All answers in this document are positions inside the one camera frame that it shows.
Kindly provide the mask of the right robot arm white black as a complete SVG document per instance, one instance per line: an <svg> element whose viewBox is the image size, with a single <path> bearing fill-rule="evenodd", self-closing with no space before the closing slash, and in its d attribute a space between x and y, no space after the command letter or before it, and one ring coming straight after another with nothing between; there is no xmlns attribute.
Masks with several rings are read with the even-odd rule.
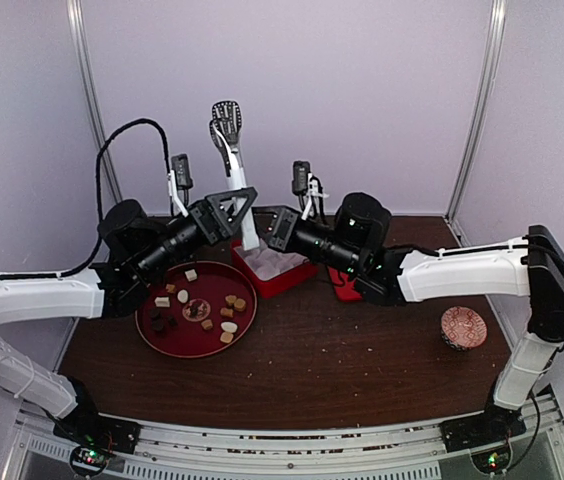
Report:
<svg viewBox="0 0 564 480"><path fill-rule="evenodd" d="M504 242L430 250L384 244L390 212L361 192L347 195L335 224L303 218L288 206L257 207L271 222L258 230L268 247L297 253L354 282L368 303L398 306L429 299L510 295L526 297L531 315L484 412L475 419L481 440L497 440L513 424L538 379L564 346L564 252L543 225Z"/></svg>

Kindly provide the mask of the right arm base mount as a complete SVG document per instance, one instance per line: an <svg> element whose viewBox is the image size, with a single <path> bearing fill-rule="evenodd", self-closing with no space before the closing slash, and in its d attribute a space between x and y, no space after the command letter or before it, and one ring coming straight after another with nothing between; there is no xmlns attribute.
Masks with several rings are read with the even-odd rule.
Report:
<svg viewBox="0 0 564 480"><path fill-rule="evenodd" d="M519 417L502 419L485 412L443 421L440 432L447 453L468 451L481 474L504 474L513 465L511 440L527 431Z"/></svg>

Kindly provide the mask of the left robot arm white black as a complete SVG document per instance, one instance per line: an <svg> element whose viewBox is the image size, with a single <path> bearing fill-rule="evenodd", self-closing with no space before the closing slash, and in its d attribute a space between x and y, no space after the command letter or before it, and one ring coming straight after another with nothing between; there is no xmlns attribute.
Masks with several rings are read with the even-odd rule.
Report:
<svg viewBox="0 0 564 480"><path fill-rule="evenodd" d="M256 197L252 187L208 195L168 223L149 218L137 200L124 200L98 225L107 261L65 272L0 273L0 325L132 315L170 268L232 238ZM1 337L0 388L40 407L80 445L94 447L111 437L80 381L40 366Z"/></svg>

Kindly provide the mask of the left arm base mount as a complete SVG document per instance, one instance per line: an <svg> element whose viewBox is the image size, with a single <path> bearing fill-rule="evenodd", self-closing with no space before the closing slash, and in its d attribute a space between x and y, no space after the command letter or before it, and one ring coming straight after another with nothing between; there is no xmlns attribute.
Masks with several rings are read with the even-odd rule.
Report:
<svg viewBox="0 0 564 480"><path fill-rule="evenodd" d="M66 419L50 416L53 434L76 444L68 464L79 477L91 479L102 474L118 454L135 452L141 426L137 422L99 416L94 425L80 430Z"/></svg>

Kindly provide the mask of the silver serving tongs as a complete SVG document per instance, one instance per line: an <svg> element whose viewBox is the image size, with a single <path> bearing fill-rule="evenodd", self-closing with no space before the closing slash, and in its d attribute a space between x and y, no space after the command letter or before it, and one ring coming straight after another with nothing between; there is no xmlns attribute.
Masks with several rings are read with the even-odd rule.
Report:
<svg viewBox="0 0 564 480"><path fill-rule="evenodd" d="M211 107L209 132L214 146L222 157L230 190L240 190L247 187L240 149L241 128L242 115L237 101L222 100ZM260 246L251 208L248 208L242 220L241 234L244 251L253 250Z"/></svg>

